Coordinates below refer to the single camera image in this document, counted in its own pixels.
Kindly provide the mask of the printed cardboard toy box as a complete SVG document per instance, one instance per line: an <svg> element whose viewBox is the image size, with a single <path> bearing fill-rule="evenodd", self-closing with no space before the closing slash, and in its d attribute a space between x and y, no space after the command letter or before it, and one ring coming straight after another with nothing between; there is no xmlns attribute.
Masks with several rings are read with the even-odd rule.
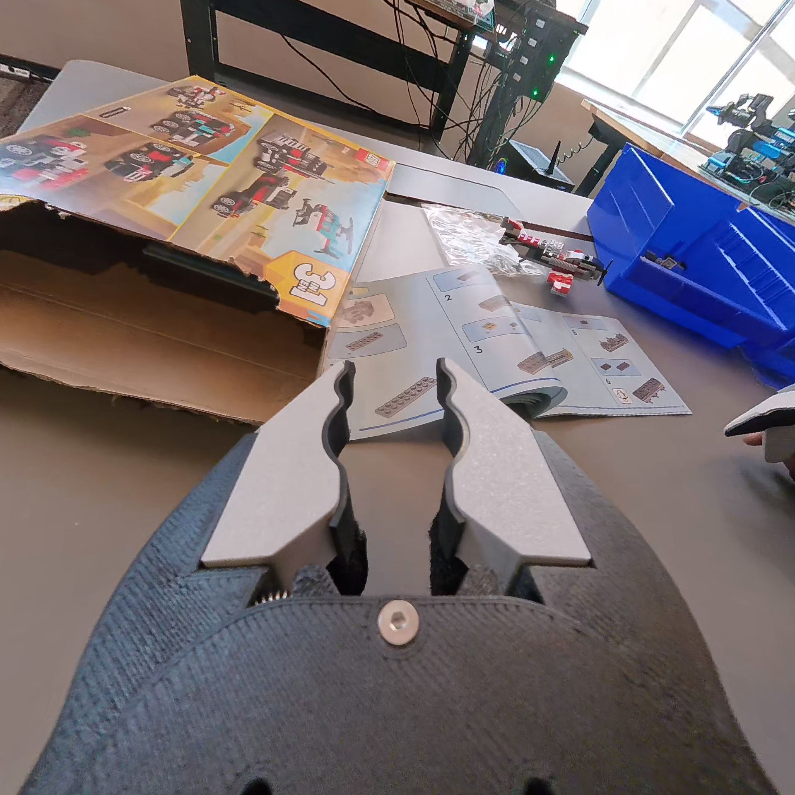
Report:
<svg viewBox="0 0 795 795"><path fill-rule="evenodd" d="M395 165L197 76L3 138L2 369L265 422L320 369Z"/></svg>

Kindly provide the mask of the black metal table frame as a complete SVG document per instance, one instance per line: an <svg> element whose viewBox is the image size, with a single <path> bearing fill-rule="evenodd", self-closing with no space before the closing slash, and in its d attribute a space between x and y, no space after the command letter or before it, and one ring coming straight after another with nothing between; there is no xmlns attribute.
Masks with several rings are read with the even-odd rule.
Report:
<svg viewBox="0 0 795 795"><path fill-rule="evenodd" d="M504 28L495 21L496 2L383 2L395 28L393 37L326 11L310 2L182 1L184 45L190 71L216 80L234 76L281 94L303 95L354 116L417 133L436 145L447 130L461 130L465 142L495 146L511 115L523 107L520 129L543 105L526 98L503 99L505 73L492 52ZM222 62L217 16L222 14L276 35L315 69L332 96L266 78ZM391 117L355 99L317 62L304 45L402 82L415 123Z"/></svg>

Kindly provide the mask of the red white brick helicopter model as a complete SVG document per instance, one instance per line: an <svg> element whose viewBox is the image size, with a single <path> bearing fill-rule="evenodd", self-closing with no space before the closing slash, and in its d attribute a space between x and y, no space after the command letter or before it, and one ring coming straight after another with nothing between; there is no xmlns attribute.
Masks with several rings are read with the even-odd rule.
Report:
<svg viewBox="0 0 795 795"><path fill-rule="evenodd" d="M499 243L512 247L520 261L542 263L554 273L562 273L585 282L604 283L610 265L604 265L595 255L580 250L566 250L564 244L531 234L521 222L509 216L500 224L503 234Z"/></svg>

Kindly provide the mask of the clear plastic bag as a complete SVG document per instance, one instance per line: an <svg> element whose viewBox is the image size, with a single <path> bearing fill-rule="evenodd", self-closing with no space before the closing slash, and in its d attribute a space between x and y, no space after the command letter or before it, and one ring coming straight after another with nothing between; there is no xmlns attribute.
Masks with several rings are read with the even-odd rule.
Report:
<svg viewBox="0 0 795 795"><path fill-rule="evenodd" d="M502 216L430 203L422 203L422 210L449 266L481 266L505 277L548 276L546 265L521 260L512 246L499 242Z"/></svg>

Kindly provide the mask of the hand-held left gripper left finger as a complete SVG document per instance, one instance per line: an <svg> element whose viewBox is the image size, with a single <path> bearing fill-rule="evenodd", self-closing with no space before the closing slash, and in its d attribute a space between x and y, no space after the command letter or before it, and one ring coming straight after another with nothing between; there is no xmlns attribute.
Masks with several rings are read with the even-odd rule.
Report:
<svg viewBox="0 0 795 795"><path fill-rule="evenodd" d="M342 595L361 595L366 535L354 516L340 452L350 440L355 366L332 364L264 423L232 488L201 563L265 565L281 585L317 565Z"/></svg>

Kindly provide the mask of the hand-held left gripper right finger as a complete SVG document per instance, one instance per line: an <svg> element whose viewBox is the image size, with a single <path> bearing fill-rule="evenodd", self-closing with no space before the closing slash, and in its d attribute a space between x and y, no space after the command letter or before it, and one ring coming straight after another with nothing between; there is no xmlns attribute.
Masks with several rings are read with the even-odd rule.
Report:
<svg viewBox="0 0 795 795"><path fill-rule="evenodd" d="M513 595L527 567L590 566L530 425L451 359L437 360L436 381L452 461L429 532L432 595L455 595L473 571Z"/></svg>

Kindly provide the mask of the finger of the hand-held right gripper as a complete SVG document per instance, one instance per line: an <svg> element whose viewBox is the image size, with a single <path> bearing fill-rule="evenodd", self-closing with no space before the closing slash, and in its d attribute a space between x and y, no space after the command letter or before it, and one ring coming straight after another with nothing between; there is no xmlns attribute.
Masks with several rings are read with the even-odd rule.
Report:
<svg viewBox="0 0 795 795"><path fill-rule="evenodd" d="M787 463L794 456L794 384L776 392L727 424L726 437L761 434L765 461Z"/></svg>

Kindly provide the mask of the brick building instruction booklet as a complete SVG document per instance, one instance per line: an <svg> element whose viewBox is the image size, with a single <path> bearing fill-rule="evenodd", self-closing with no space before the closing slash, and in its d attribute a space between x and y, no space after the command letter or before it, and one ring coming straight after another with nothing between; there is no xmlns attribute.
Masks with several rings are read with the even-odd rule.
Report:
<svg viewBox="0 0 795 795"><path fill-rule="evenodd" d="M354 362L355 441L440 420L442 357L527 420L691 414L618 320L511 301L482 267L360 284L335 324L326 361Z"/></svg>

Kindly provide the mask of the black device with green lights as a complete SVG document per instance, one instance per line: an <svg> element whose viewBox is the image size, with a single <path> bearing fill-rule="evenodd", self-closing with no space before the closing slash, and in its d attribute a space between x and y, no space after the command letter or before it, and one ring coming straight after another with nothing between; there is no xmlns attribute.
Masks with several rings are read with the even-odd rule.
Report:
<svg viewBox="0 0 795 795"><path fill-rule="evenodd" d="M503 99L542 104L588 25L558 10L555 2L496 2L494 10L495 21L504 28L492 52L506 75Z"/></svg>

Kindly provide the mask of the large blue plastic bin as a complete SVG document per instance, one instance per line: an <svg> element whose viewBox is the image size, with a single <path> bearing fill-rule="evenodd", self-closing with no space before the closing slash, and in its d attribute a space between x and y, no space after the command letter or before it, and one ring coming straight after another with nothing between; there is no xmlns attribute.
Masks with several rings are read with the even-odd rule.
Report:
<svg viewBox="0 0 795 795"><path fill-rule="evenodd" d="M723 347L759 349L782 327L740 271L749 251L735 197L626 145L588 209L599 258L611 261L604 285L615 295ZM644 258L670 254L667 270Z"/></svg>

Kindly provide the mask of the window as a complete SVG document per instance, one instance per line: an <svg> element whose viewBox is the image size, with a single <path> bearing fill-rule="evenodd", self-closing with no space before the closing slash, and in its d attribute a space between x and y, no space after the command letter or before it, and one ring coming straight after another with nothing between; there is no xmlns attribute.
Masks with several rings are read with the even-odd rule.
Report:
<svg viewBox="0 0 795 795"><path fill-rule="evenodd" d="M559 2L588 26L558 82L650 125L721 148L733 128L709 114L745 94L772 97L782 126L794 103L794 2Z"/></svg>

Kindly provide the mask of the grey desk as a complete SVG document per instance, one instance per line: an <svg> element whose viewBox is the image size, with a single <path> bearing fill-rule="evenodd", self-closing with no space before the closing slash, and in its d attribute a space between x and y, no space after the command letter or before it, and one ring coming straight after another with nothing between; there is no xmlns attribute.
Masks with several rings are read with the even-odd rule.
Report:
<svg viewBox="0 0 795 795"><path fill-rule="evenodd" d="M593 284L690 417L538 423L677 583L750 745L793 793L793 483L723 436L765 399L747 363ZM88 636L152 532L246 432L2 372L2 793L39 756Z"/></svg>

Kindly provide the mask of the wooden table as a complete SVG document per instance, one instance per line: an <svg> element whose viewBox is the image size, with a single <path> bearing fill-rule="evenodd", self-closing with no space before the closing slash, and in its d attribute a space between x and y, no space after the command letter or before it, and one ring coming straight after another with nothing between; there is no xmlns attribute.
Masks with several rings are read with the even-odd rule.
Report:
<svg viewBox="0 0 795 795"><path fill-rule="evenodd" d="M767 207L793 219L793 109L788 125L776 125L770 111L773 97L742 94L725 106L708 106L718 126L730 126L720 148L691 134L675 134L620 111L585 99L591 112L591 138L606 145L596 164L576 189L591 195L626 145L740 198L750 206Z"/></svg>

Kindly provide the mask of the black router with antenna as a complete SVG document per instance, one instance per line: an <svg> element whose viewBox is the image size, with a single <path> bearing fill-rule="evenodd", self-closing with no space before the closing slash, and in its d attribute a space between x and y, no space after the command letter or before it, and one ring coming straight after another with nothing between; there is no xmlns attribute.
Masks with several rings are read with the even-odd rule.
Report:
<svg viewBox="0 0 795 795"><path fill-rule="evenodd" d="M505 142L499 149L493 171L566 193L572 193L575 188L557 160L552 161L540 149L515 139Z"/></svg>

